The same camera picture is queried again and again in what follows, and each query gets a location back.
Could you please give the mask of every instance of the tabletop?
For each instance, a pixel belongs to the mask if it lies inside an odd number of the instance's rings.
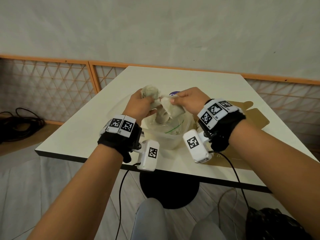
[[[40,156],[85,162],[99,138],[99,131],[107,122],[108,112],[124,97],[152,84],[162,94],[198,87],[211,98],[228,101],[252,101],[270,121],[263,130],[306,155],[315,157],[274,113],[255,90],[238,74],[200,72],[178,69],[129,66],[85,106],[66,121],[57,131],[36,148]],[[138,153],[131,153],[132,161],[122,164],[122,169],[137,171],[132,166]],[[159,151],[156,171],[183,173],[201,182],[236,187],[237,178],[232,168],[196,164],[187,148],[179,145],[174,150]],[[270,192],[260,178],[247,169],[236,169],[242,187],[249,190]]]

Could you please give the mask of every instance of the table base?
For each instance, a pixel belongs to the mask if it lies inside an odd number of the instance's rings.
[[[156,198],[165,209],[178,209],[197,195],[199,181],[174,173],[140,173],[140,185],[147,198]]]

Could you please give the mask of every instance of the tiled floor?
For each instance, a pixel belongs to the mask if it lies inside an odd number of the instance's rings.
[[[39,157],[32,146],[0,157],[0,239],[24,240],[50,204],[75,175],[82,163]],[[125,171],[120,170],[102,218],[96,240],[116,236],[119,224],[118,192]],[[210,213],[218,225],[217,203],[229,187],[201,183],[197,196],[187,206],[165,210],[170,240],[189,239],[193,226]],[[241,191],[231,190],[220,203],[221,230],[227,239],[243,239],[246,206]],[[119,240],[129,240],[136,210],[145,200],[139,173],[130,172],[122,186],[122,227]],[[277,207],[286,211],[271,195],[246,191],[255,208]]]

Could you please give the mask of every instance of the concrete wall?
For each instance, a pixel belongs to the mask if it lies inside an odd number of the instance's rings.
[[[0,0],[0,53],[320,80],[320,0]]]

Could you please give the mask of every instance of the purple sticker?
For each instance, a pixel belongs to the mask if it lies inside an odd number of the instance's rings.
[[[175,91],[175,92],[172,92],[172,93],[170,93],[169,95],[170,96],[174,96],[176,93],[178,93],[178,92],[180,92],[180,91]]]

